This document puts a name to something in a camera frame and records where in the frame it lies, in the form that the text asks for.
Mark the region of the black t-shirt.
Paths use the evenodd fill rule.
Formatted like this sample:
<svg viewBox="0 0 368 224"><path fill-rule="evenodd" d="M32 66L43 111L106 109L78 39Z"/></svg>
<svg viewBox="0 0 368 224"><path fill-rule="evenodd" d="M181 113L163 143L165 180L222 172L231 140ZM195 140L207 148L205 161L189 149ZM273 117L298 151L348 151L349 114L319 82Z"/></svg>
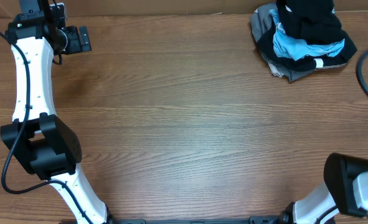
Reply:
<svg viewBox="0 0 368 224"><path fill-rule="evenodd" d="M331 44L344 39L333 0L277 0L281 23L288 36L308 44Z"/></svg>

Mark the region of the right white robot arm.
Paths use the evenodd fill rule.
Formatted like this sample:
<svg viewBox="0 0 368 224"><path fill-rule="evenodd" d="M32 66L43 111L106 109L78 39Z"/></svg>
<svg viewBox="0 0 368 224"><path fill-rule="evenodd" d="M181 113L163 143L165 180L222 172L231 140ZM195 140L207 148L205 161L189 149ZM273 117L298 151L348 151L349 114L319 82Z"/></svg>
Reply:
<svg viewBox="0 0 368 224"><path fill-rule="evenodd" d="M323 177L308 196L282 212L278 223L334 223L339 213L368 219L368 159L332 153Z"/></svg>

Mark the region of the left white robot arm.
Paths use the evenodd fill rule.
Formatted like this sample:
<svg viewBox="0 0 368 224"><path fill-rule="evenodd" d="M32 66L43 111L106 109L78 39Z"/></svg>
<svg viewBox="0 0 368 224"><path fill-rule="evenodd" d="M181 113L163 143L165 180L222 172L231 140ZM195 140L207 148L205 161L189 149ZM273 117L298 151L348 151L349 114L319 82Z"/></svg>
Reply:
<svg viewBox="0 0 368 224"><path fill-rule="evenodd" d="M52 66L61 64L63 55L91 51L87 28L67 26L61 2L25 0L20 7L4 34L17 77L12 123L0 128L8 158L58 191L77 223L112 223L83 173L80 141L57 116L52 93Z"/></svg>

